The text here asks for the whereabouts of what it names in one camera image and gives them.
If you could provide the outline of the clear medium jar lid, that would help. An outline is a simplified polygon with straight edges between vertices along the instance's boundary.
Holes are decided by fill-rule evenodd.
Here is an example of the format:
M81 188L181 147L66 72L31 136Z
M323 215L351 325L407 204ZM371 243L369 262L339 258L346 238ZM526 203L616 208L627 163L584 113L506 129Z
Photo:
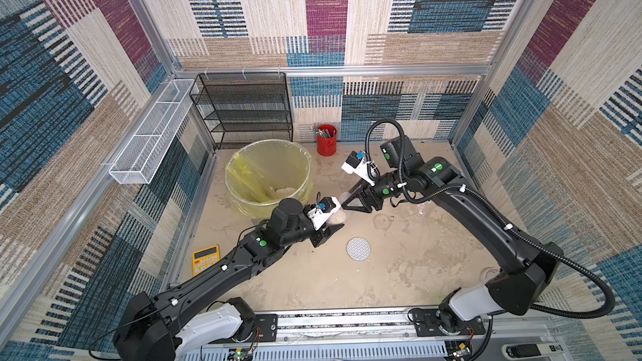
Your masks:
M382 232L390 230L393 217L386 214L378 214L373 219L374 228Z

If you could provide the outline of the patterned white jar lid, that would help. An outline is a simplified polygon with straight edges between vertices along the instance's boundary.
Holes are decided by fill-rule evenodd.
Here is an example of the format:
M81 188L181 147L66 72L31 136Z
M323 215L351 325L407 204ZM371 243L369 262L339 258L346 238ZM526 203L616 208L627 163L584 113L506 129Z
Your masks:
M353 237L346 245L348 256L356 262L364 262L371 255L371 245L364 237Z

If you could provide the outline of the grey bin with yellow bag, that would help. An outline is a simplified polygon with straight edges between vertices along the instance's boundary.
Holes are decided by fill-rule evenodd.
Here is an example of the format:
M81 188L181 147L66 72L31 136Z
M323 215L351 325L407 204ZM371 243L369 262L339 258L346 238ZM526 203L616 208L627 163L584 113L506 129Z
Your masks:
M262 220L282 199L307 203L315 175L314 158L298 143L261 140L234 153L224 180L232 205L245 217Z

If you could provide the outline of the small plastic jar with rice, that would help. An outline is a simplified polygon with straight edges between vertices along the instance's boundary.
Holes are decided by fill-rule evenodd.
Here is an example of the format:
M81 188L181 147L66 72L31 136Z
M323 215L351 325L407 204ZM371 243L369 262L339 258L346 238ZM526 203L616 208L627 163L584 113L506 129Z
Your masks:
M329 226L345 224L349 214L341 206L337 197L327 197L329 203L329 210L327 211L326 224Z

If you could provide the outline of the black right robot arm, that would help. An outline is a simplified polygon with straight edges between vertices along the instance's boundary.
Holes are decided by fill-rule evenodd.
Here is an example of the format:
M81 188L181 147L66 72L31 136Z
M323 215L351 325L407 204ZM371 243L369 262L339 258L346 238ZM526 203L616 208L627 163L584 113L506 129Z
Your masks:
M352 152L342 169L360 178L343 201L347 211L371 213L382 209L385 200L421 205L432 202L447 211L493 256L499 274L468 289L456 289L440 304L436 316L449 334L481 315L513 314L528 310L568 319L597 319L615 308L615 295L608 284L586 267L568 259L553 242L542 244L513 225L486 197L469 186L469 181L448 160L437 156L424 160L395 120L387 124L398 136L381 144L381 152L391 171L380 173L370 151ZM552 282L559 265L565 265L596 285L603 304L590 311L552 309L537 304L543 290Z

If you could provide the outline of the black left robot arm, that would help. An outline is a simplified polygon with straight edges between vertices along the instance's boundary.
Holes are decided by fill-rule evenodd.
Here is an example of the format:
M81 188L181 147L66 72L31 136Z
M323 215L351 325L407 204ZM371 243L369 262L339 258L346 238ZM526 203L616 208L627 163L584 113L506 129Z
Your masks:
M305 206L294 198L281 200L271 217L249 228L219 262L178 286L150 297L141 292L128 303L112 339L123 360L172 360L189 348L202 346L218 331L234 336L249 319L240 301L200 314L223 294L259 275L280 260L292 245L325 243L340 224L330 219L342 210L335 197Z

